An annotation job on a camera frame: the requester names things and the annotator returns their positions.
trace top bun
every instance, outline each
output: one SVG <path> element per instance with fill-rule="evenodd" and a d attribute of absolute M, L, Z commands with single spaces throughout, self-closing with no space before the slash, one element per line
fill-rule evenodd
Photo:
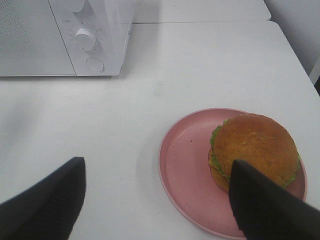
<path fill-rule="evenodd" d="M 213 154 L 221 170 L 231 175 L 241 159 L 285 187 L 298 169 L 298 152 L 288 131 L 269 117 L 245 113 L 226 122 L 214 139 Z"/>

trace lettuce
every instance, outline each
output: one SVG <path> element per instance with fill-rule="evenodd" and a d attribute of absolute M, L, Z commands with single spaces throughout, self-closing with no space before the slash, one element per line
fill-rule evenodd
<path fill-rule="evenodd" d="M 229 121 L 229 119 L 225 120 L 222 125 L 226 124 L 228 121 Z M 218 132 L 220 131 L 221 127 L 222 127 L 221 125 L 217 126 L 216 129 L 213 130 L 213 132 L 212 132 L 212 136 L 210 138 L 210 144 L 211 144 L 212 148 L 214 147 L 215 138 L 216 138 Z M 220 166 L 220 164 L 214 154 L 212 155 L 212 159 L 209 162 L 209 164 L 211 166 L 213 166 L 214 168 L 216 168 L 222 176 L 224 176 L 228 181 L 230 181 L 230 177 L 227 174 L 225 174 L 224 171 L 222 171 L 221 166 Z"/>
<path fill-rule="evenodd" d="M 300 163 L 300 155 L 298 153 L 297 156 L 297 166 L 296 166 L 296 170 L 295 173 L 292 175 L 291 179 L 289 181 L 287 181 L 284 185 L 283 188 L 285 189 L 290 183 L 292 183 L 295 179 L 296 179 L 296 172 L 301 168 L 301 163 Z"/>

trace microwave door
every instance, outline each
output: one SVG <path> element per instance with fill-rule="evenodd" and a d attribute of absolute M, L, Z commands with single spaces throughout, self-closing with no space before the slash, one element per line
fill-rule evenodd
<path fill-rule="evenodd" d="M 75 76 L 47 0 L 0 1 L 0 76 Z"/>

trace white wall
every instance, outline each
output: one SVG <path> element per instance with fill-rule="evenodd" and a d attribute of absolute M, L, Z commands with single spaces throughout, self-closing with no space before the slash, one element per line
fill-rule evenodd
<path fill-rule="evenodd" d="M 306 73 L 310 75 L 320 57 L 320 0 L 264 1 L 271 12 L 271 19 L 280 25 Z M 319 74 L 320 70 L 314 69 L 310 75 L 313 83 Z"/>

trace bottom bun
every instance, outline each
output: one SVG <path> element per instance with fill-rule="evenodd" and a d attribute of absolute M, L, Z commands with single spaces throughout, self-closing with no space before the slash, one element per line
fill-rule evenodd
<path fill-rule="evenodd" d="M 210 152 L 209 152 L 209 161 L 211 161 L 212 155 L 213 155 L 213 150 L 211 148 Z M 216 184 L 218 186 L 220 186 L 221 188 L 223 188 L 225 191 L 229 192 L 228 180 L 216 168 L 214 168 L 211 165 L 209 165 L 209 166 L 210 166 L 211 176 L 214 179 L 214 181 L 216 182 Z"/>

